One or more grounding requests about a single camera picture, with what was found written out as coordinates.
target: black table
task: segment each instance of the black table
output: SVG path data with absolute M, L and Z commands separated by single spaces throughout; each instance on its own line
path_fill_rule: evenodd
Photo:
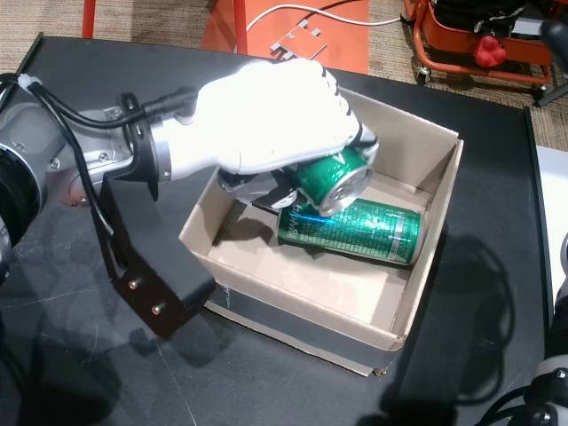
M 90 109 L 112 106 L 125 91 L 146 101 L 200 87 L 245 60 L 45 37 L 28 72 L 77 109 Z M 473 424 L 499 395 L 530 382 L 549 304 L 526 112 L 335 75 L 466 141 L 428 289 L 387 374 L 360 377 L 205 310 L 171 341 L 154 339 L 109 285 L 89 212 L 51 205 L 17 246 L 0 288 L 3 425 L 178 425 L 193 424 L 192 416 L 209 426 Z M 173 232 L 209 174 L 162 186 L 158 204 Z

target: orange cart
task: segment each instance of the orange cart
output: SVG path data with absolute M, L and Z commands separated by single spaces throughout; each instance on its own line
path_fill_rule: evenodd
M 414 4 L 411 0 L 405 0 L 405 11 L 405 20 L 414 22 L 414 44 L 416 45 L 418 60 L 422 63 L 417 76 L 418 83 L 428 83 L 430 72 L 434 69 L 445 73 L 482 75 L 500 80 L 534 84 L 536 85 L 535 98 L 540 98 L 546 92 L 547 83 L 550 81 L 549 65 L 552 61 L 552 56 L 544 43 L 511 37 L 498 37 L 500 44 L 507 53 L 507 60 L 539 65 L 542 70 L 542 76 L 435 62 L 429 58 L 424 50 L 422 33 L 424 33 L 426 42 L 434 49 L 471 55 L 476 51 L 482 36 L 440 24 L 436 20 L 430 0 L 416 0 Z

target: green can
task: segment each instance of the green can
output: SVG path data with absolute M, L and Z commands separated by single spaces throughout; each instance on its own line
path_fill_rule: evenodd
M 413 264 L 422 248 L 424 218 L 409 209 L 357 199 L 332 217 L 322 217 L 310 204 L 287 207 L 279 213 L 277 228 L 284 241 Z
M 357 200 L 372 175 L 367 160 L 352 148 L 298 164 L 296 172 L 300 191 L 323 217 L 334 215 Z

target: cardboard box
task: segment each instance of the cardboard box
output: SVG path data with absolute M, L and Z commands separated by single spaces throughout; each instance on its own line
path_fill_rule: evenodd
M 180 235 L 215 276 L 206 306 L 362 375 L 386 368 L 414 321 L 446 217 L 463 142 L 454 131 L 342 91 L 380 140 L 361 198 L 425 216 L 412 267 L 279 243 L 277 217 L 234 202 L 213 176 Z

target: metal bracket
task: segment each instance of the metal bracket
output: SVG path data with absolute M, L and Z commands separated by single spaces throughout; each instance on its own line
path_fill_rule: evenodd
M 126 110 L 139 107 L 131 94 L 121 104 Z M 133 123 L 125 133 L 132 163 L 104 176 L 99 197 L 113 237 L 93 220 L 114 289 L 157 335 L 167 337 L 200 310 L 215 281 L 168 231 L 155 207 L 158 174 L 148 123 Z

